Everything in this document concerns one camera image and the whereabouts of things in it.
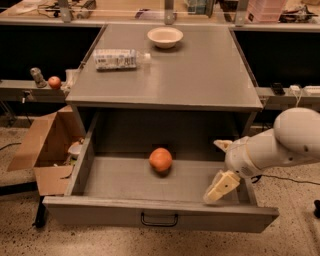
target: small apple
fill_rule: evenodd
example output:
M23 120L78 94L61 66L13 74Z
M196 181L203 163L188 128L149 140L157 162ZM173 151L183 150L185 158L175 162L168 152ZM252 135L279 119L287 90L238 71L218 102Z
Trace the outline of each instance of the small apple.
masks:
M61 87L61 79L57 76L52 76L48 79L48 84L52 89L59 90Z

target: white bowl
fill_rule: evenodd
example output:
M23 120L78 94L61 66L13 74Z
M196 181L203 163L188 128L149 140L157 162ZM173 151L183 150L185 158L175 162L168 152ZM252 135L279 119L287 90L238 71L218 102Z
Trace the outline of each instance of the white bowl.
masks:
M151 29L148 38L162 49L169 49L176 45L183 37L183 33L172 27L160 27Z

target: cardboard box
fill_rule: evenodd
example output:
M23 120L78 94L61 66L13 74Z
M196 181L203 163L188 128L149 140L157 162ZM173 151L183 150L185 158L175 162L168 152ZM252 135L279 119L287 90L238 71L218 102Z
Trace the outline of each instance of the cardboard box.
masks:
M68 149L81 138L84 134L70 106L36 118L8 171L33 169L40 195L63 195L74 167L64 165Z

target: bottle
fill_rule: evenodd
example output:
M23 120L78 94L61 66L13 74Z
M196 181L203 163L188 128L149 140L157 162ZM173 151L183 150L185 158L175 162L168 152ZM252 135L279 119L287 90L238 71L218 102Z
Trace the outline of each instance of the bottle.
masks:
M98 71L132 69L151 61L150 53L141 53L134 49L96 49L93 57Z

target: electrical outlet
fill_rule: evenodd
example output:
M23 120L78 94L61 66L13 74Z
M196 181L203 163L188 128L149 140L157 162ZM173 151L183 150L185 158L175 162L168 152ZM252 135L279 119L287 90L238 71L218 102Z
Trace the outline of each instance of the electrical outlet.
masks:
M22 103L25 101L35 101L32 90L24 90L22 91Z

